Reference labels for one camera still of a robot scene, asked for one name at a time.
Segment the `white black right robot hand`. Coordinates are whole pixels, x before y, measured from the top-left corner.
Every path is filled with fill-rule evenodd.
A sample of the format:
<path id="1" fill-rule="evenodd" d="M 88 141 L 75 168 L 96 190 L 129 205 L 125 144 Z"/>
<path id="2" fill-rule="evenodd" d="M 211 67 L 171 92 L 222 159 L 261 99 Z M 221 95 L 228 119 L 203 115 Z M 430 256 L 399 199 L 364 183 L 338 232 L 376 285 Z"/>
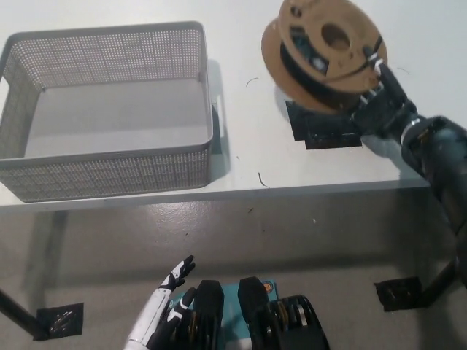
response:
<path id="1" fill-rule="evenodd" d="M 393 139 L 401 144 L 405 133 L 422 117 L 379 54 L 368 46 L 363 48 L 363 54 L 377 76 L 377 86 L 360 96 L 352 121 L 364 135 Z"/>

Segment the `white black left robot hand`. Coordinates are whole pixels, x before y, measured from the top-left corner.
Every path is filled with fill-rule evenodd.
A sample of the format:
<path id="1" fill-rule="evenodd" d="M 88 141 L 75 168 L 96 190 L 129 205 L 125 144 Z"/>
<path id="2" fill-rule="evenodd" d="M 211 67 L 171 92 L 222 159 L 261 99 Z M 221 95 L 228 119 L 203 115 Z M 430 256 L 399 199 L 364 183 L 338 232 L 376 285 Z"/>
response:
<path id="1" fill-rule="evenodd" d="M 190 255 L 179 262 L 154 290 L 139 312 L 124 349 L 166 348 L 171 333 L 186 315 L 196 295 L 196 288 L 192 287 L 173 308 L 169 307 L 172 292 L 185 283 L 185 278 L 195 268 L 193 259 L 194 256 Z"/>

